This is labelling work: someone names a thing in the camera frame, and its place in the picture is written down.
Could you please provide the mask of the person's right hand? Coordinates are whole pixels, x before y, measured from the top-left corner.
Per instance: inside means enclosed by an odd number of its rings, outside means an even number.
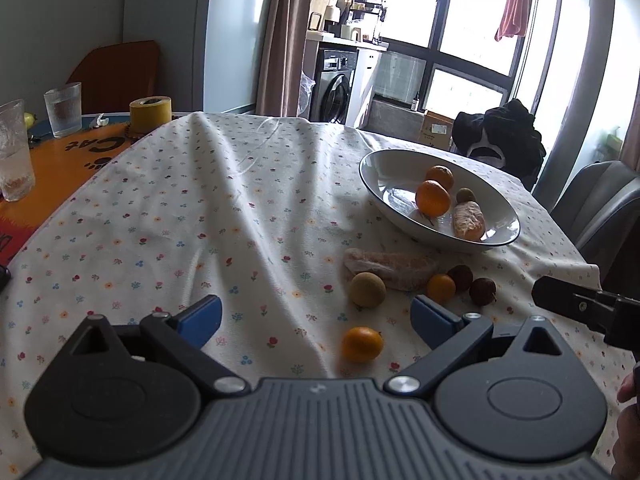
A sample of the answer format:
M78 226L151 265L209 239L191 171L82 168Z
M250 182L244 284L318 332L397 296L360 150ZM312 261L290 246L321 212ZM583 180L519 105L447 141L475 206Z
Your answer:
M617 401L627 405L617 419L618 438L613 446L614 479L638 479L640 469L640 420L639 420L639 363L623 380L617 393Z

